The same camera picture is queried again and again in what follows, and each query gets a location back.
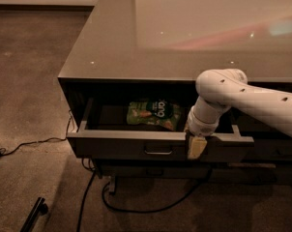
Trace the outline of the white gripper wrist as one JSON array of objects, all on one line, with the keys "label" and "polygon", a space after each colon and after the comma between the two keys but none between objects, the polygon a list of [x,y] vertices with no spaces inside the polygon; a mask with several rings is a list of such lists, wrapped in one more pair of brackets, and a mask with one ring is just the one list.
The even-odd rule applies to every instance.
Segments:
[{"label": "white gripper wrist", "polygon": [[219,114],[214,109],[195,110],[192,107],[187,124],[188,130],[195,135],[191,136],[189,140],[188,159],[197,160],[207,146],[204,136],[214,133],[219,125]]}]

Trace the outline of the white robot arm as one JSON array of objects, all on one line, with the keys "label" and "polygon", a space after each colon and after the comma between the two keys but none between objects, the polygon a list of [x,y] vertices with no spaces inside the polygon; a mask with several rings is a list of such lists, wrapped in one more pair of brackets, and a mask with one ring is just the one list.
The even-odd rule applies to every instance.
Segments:
[{"label": "white robot arm", "polygon": [[189,160],[197,160],[207,146],[219,118],[231,107],[292,137],[292,93],[248,85],[238,69],[207,70],[195,81],[198,99],[190,109]]}]

